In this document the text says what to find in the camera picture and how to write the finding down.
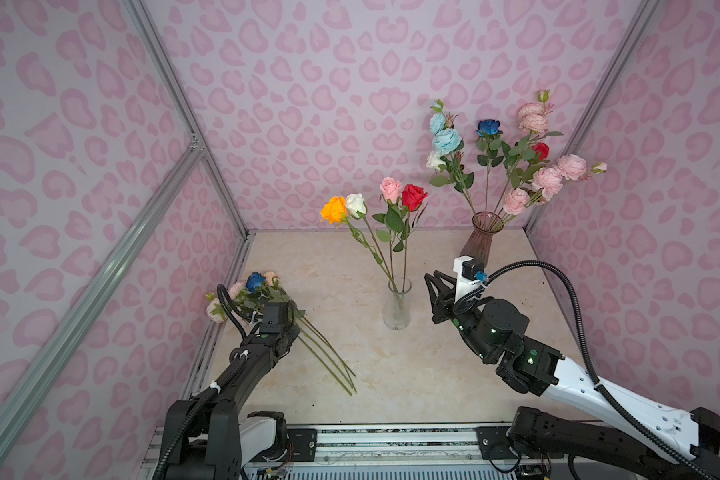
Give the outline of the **blue rose stem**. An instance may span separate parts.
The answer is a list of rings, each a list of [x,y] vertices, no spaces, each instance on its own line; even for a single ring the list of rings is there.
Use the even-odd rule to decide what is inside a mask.
[[[476,146],[479,150],[478,163],[485,169],[486,191],[484,209],[488,210],[490,172],[498,167],[505,157],[501,122],[496,119],[480,120],[477,124]]]

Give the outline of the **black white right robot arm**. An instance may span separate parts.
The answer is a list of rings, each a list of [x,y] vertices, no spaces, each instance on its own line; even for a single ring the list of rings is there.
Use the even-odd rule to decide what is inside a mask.
[[[500,276],[525,267],[551,272],[565,287],[580,362],[528,336],[527,316],[509,301],[484,294]],[[600,376],[575,289],[559,268],[523,260],[488,274],[483,263],[462,256],[455,259],[452,275],[436,271],[424,279],[433,322],[452,323],[464,344],[483,364],[494,366],[507,386],[573,406],[598,421],[568,421],[520,407],[506,434],[515,448],[595,460],[645,479],[720,479],[720,416],[702,407],[673,408]]]

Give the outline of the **purple ribbed glass vase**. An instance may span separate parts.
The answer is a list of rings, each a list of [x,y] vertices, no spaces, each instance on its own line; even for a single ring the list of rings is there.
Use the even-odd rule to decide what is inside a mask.
[[[472,216],[472,233],[461,249],[461,256],[469,256],[487,265],[494,236],[504,228],[501,218],[492,212],[481,211]]]

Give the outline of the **pink rose spray stem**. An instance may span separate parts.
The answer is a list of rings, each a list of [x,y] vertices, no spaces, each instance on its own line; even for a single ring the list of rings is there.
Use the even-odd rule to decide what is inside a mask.
[[[516,123],[520,129],[520,138],[514,143],[504,142],[503,166],[512,188],[529,185],[532,175],[550,163],[550,153],[546,160],[539,161],[532,146],[539,142],[546,143],[545,140],[550,136],[562,136],[561,132],[550,128],[548,117],[552,110],[549,89],[538,90],[535,101],[527,102],[518,109]]]

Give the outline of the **orange rose stem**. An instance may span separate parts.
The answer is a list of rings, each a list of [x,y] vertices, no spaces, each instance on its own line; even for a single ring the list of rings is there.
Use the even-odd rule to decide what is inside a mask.
[[[327,221],[330,225],[345,225],[349,228],[352,238],[370,252],[387,280],[393,287],[396,287],[397,284],[393,279],[392,269],[382,252],[367,215],[367,202],[360,193],[350,194],[346,197],[334,196],[320,210],[322,221]],[[354,225],[355,220],[362,221],[366,225],[369,236]]]

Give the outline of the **single pink rose stem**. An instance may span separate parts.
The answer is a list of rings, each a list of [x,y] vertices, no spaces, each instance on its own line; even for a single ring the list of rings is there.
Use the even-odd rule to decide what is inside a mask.
[[[402,240],[404,233],[404,216],[407,208],[404,206],[404,186],[401,181],[392,177],[385,177],[380,184],[381,199],[384,201],[386,211],[381,214],[375,214],[373,218],[382,223],[386,229],[384,234],[378,231],[379,238],[384,238],[388,246],[388,262],[389,277],[392,289],[395,293],[404,292],[404,280],[399,279],[395,270],[394,257],[397,252],[397,246]]]

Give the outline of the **white rose stem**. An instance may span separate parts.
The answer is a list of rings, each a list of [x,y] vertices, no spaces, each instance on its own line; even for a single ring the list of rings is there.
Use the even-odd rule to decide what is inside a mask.
[[[395,282],[389,264],[368,221],[368,207],[365,198],[360,193],[349,194],[345,200],[345,207],[348,212],[345,223],[350,227],[353,238],[372,254],[377,265],[387,277],[387,280],[389,282]],[[362,231],[359,227],[355,227],[353,224],[354,220],[361,221],[365,225],[365,230]]]
[[[426,166],[435,172],[442,172],[446,169],[446,162],[440,152],[433,150],[427,156]]]

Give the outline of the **red rose stem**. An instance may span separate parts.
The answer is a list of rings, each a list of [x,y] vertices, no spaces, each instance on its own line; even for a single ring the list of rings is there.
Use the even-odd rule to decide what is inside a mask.
[[[539,142],[533,145],[532,150],[536,153],[536,157],[539,161],[546,160],[550,153],[549,146],[544,142]]]

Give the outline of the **clear glass vase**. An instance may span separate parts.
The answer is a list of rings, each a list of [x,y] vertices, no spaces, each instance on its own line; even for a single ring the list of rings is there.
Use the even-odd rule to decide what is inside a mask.
[[[383,311],[384,324],[391,330],[401,331],[411,323],[410,279],[396,280],[387,284],[388,294]]]

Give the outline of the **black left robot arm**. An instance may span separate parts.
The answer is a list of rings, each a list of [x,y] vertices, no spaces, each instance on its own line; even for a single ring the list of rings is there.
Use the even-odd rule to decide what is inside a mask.
[[[285,453],[287,427],[279,412],[240,410],[258,383],[291,350],[301,329],[291,300],[233,298],[219,284],[221,311],[241,334],[229,364],[209,386],[169,408],[154,479],[244,479],[244,466],[261,453]]]

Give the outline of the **light blue flower spray stem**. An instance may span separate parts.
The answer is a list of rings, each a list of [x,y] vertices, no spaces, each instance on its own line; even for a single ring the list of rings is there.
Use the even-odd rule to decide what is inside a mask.
[[[446,162],[446,169],[434,172],[429,183],[435,187],[452,186],[466,200],[472,214],[477,210],[470,193],[474,185],[475,175],[466,170],[464,165],[465,142],[455,127],[456,115],[445,110],[442,100],[436,99],[432,106],[429,120],[429,131],[432,134],[432,149],[441,153]]]

